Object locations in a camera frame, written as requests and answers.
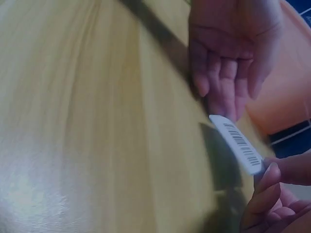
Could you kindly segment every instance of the fingernail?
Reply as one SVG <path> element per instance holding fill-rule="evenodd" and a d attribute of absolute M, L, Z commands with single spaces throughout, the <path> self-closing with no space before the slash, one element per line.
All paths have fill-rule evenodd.
<path fill-rule="evenodd" d="M 267 168 L 265 174 L 268 173 L 273 167 L 278 168 L 277 163 L 272 162 L 272 163 L 268 166 L 268 168 Z"/>
<path fill-rule="evenodd" d="M 260 93 L 260 90 L 261 90 L 261 85 L 260 85 L 260 84 L 256 85 L 256 87 L 255 87 L 253 93 L 251 94 L 251 98 L 252 98 L 253 100 L 256 100 L 256 99 L 258 98 L 259 93 Z"/>
<path fill-rule="evenodd" d="M 207 95 L 207 90 L 205 90 L 203 87 L 198 88 L 198 91 L 201 97 L 205 97 Z"/>
<path fill-rule="evenodd" d="M 277 161 L 277 158 L 265 158 L 263 160 L 263 164 L 265 167 L 269 167 L 271 165 L 271 163 L 275 163 L 275 161 Z"/>

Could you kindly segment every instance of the white label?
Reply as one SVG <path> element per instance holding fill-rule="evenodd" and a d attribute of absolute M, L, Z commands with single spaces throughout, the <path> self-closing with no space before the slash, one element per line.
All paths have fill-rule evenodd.
<path fill-rule="evenodd" d="M 210 115 L 209 119 L 249 174 L 264 171 L 262 157 L 231 120 L 219 115 Z"/>

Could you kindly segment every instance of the palm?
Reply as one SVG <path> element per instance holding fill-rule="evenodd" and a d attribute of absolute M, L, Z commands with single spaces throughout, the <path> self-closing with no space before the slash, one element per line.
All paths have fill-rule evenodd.
<path fill-rule="evenodd" d="M 267 15 L 261 15 L 265 20 L 258 19 L 255 12 L 260 6 L 249 4 L 253 1 L 194 0 L 189 18 L 193 81 L 202 97 L 208 94 L 210 113 L 232 120 L 240 118 L 248 89 L 251 94 L 255 89 L 253 81 L 248 84 L 249 67 L 253 67 L 251 70 L 255 73 L 260 69 L 264 75 L 271 69 L 267 64 L 258 65 L 256 59 L 262 57 L 265 50 L 257 51 L 262 47 L 262 40 L 257 37 L 268 37 L 266 35 L 275 31 L 274 26 L 280 22 L 274 11 L 265 8 L 261 11 Z"/>

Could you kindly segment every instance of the finger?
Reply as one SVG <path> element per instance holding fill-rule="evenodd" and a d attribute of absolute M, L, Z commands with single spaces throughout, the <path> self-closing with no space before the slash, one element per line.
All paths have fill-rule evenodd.
<path fill-rule="evenodd" d="M 295 215 L 296 212 L 288 207 L 281 207 L 274 211 L 277 215 L 281 217 L 281 219 L 286 218 L 288 216 Z"/>
<path fill-rule="evenodd" d="M 301 216 L 305 215 L 306 213 L 310 211 L 311 211 L 311 204 L 307 205 L 305 208 L 299 211 L 293 218 L 294 220 L 296 220 L 297 218 L 300 218 Z"/>
<path fill-rule="evenodd" d="M 301 212 L 306 207 L 309 207 L 309 209 L 311 210 L 311 201 L 309 201 L 309 200 L 298 200 L 298 201 L 290 204 L 288 207 L 291 208 L 293 211 L 295 211 L 295 213 Z"/>
<path fill-rule="evenodd" d="M 282 233 L 283 230 L 286 229 L 290 223 L 291 222 L 286 219 L 281 220 L 270 226 L 265 233 Z"/>
<path fill-rule="evenodd" d="M 228 33 L 215 28 L 192 25 L 191 33 L 194 38 L 221 57 L 232 59 L 253 58 L 254 45 L 251 41 L 230 36 Z"/>
<path fill-rule="evenodd" d="M 290 206 L 292 203 L 298 201 L 298 198 L 288 190 L 283 183 L 281 183 L 281 197 L 280 200 L 283 206 Z"/>
<path fill-rule="evenodd" d="M 235 79 L 235 109 L 236 120 L 243 115 L 248 97 L 247 77 L 252 60 L 239 60 L 237 77 Z"/>
<path fill-rule="evenodd" d="M 209 52 L 207 58 L 207 78 L 210 85 L 207 102 L 210 114 L 225 115 L 225 109 L 221 101 L 221 87 L 219 72 L 221 69 L 220 56 Z"/>
<path fill-rule="evenodd" d="M 207 95 L 209 83 L 207 79 L 207 50 L 196 40 L 189 43 L 190 67 L 194 85 L 201 97 Z"/>
<path fill-rule="evenodd" d="M 281 171 L 281 182 L 311 185 L 311 153 L 290 156 L 284 159 L 265 159 L 266 166 L 277 163 Z"/>
<path fill-rule="evenodd" d="M 254 61 L 249 69 L 248 91 L 256 99 L 263 81 L 272 71 L 276 62 L 281 31 L 276 28 L 256 37 Z"/>
<path fill-rule="evenodd" d="M 235 112 L 235 77 L 237 76 L 238 63 L 229 58 L 222 59 L 222 67 L 220 70 L 220 82 L 222 89 L 222 100 L 225 108 L 225 117 L 236 121 Z"/>
<path fill-rule="evenodd" d="M 274 212 L 269 213 L 266 218 L 266 221 L 268 222 L 269 226 L 272 226 L 273 224 L 279 222 L 280 220 L 282 220 L 280 215 Z"/>
<path fill-rule="evenodd" d="M 270 213 L 282 207 L 283 205 L 282 205 L 281 199 L 279 199 L 277 200 L 276 204 L 271 208 Z"/>
<path fill-rule="evenodd" d="M 280 184 L 277 183 L 254 196 L 247 205 L 241 220 L 242 230 L 259 225 L 280 197 Z"/>
<path fill-rule="evenodd" d="M 256 185 L 254 196 L 266 190 L 270 186 L 279 183 L 281 180 L 281 172 L 277 163 L 271 163 L 264 173 L 262 179 Z"/>

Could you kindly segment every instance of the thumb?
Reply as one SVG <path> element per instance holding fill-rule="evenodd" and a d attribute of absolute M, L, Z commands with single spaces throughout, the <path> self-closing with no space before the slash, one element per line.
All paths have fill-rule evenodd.
<path fill-rule="evenodd" d="M 277 163 L 281 171 L 281 182 L 311 185 L 311 153 L 304 153 L 284 159 L 265 159 L 264 164 L 269 166 L 272 162 Z"/>
<path fill-rule="evenodd" d="M 254 196 L 247 205 L 241 220 L 241 230 L 261 224 L 281 196 L 280 183 L 274 184 Z"/>
<path fill-rule="evenodd" d="M 280 183 L 281 181 L 281 171 L 278 168 L 277 163 L 269 164 L 264 175 L 261 177 L 260 176 L 261 175 L 254 176 L 254 188 L 255 188 L 254 196 L 263 192 L 272 185 Z"/>
<path fill-rule="evenodd" d="M 248 92 L 253 99 L 258 97 L 262 83 L 275 65 L 281 31 L 281 25 L 276 25 L 255 38 L 254 61 L 248 73 Z"/>

